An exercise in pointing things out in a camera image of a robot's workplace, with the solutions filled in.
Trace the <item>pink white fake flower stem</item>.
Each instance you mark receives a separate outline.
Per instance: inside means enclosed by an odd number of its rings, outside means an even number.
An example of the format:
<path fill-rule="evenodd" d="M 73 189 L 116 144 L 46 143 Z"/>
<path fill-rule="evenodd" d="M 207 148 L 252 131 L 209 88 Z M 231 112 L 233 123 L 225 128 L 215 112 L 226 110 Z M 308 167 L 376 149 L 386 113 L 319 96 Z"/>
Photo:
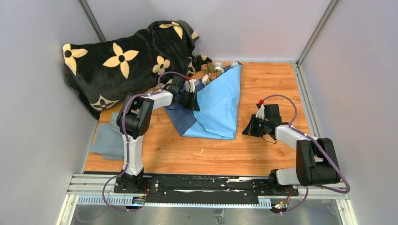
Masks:
<path fill-rule="evenodd" d="M 221 71 L 218 71 L 218 73 L 219 73 L 219 76 L 221 76 L 223 74 Z M 208 78 L 208 76 L 206 74 L 202 77 L 202 83 L 204 84 L 204 86 L 209 85 L 212 81 L 209 80 L 209 78 Z"/>

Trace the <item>blue wrapping paper sheet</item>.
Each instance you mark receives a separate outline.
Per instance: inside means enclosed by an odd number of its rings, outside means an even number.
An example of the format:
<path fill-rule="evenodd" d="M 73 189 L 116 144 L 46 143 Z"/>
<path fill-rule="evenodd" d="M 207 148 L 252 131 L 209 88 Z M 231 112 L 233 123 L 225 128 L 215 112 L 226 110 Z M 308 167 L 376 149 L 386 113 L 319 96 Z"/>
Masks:
<path fill-rule="evenodd" d="M 165 108 L 180 136 L 221 140 L 236 138 L 242 66 L 239 61 L 233 62 L 225 66 L 224 73 L 210 84 L 198 82 L 199 111 L 184 109 L 178 103 Z"/>

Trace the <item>orange fake flower stem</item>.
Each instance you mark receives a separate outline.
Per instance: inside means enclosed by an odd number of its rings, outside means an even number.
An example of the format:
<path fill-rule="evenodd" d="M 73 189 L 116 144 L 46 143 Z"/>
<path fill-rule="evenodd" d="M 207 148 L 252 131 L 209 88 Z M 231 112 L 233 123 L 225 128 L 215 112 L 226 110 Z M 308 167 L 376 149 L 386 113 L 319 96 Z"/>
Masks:
<path fill-rule="evenodd" d="M 208 76 L 209 80 L 214 80 L 219 76 L 218 70 L 213 63 L 207 63 L 201 65 L 201 71 L 204 71 L 205 74 Z"/>

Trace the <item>beige ribbon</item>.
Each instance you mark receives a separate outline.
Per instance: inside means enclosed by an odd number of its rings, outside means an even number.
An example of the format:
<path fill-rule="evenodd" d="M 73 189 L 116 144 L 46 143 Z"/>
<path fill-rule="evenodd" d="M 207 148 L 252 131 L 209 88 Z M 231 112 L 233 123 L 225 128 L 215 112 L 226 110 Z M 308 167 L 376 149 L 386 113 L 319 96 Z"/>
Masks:
<path fill-rule="evenodd" d="M 155 87 L 148 89 L 145 94 L 150 94 L 159 91 L 160 89 L 165 89 L 165 86 L 172 83 L 172 79 L 169 79 L 166 83 L 157 84 Z"/>

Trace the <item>blue fake flower stem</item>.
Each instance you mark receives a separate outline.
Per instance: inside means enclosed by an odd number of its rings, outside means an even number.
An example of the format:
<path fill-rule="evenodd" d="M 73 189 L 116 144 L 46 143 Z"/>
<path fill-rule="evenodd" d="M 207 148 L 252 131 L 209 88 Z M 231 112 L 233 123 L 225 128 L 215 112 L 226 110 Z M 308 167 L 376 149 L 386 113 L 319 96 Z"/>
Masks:
<path fill-rule="evenodd" d="M 237 66 L 240 66 L 240 65 L 241 65 L 241 63 L 239 61 L 231 62 L 229 65 L 226 65 L 226 66 L 223 63 L 221 63 L 221 62 L 215 62 L 214 63 L 214 69 L 217 72 L 221 71 L 222 73 L 224 73 L 224 72 L 226 72 L 226 71 L 228 71 L 230 69 L 233 69 L 233 68 L 235 68 Z"/>

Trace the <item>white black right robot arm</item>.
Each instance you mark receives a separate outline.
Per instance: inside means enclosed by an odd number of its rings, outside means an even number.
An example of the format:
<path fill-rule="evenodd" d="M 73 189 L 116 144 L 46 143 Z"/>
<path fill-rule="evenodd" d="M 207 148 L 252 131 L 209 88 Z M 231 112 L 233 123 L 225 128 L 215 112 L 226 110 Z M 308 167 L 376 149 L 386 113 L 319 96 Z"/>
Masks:
<path fill-rule="evenodd" d="M 313 137 L 282 122 L 277 104 L 258 104 L 257 108 L 258 111 L 251 116 L 242 133 L 260 138 L 268 135 L 275 142 L 282 142 L 296 152 L 294 167 L 273 169 L 268 175 L 271 194 L 281 195 L 287 187 L 322 186 L 336 184 L 341 180 L 331 139 Z"/>

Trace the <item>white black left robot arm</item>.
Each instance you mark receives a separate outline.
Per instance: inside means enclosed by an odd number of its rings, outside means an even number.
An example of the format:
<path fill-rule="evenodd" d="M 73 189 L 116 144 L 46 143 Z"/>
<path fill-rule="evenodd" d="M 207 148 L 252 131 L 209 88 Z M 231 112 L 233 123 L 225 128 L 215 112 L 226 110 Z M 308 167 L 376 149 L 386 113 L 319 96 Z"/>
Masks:
<path fill-rule="evenodd" d="M 175 74 L 171 83 L 159 87 L 156 92 L 126 97 L 116 120 L 124 142 L 124 161 L 115 189 L 133 194 L 143 190 L 143 138 L 149 129 L 153 110 L 176 103 L 182 108 L 199 111 L 196 95 L 196 81 Z"/>

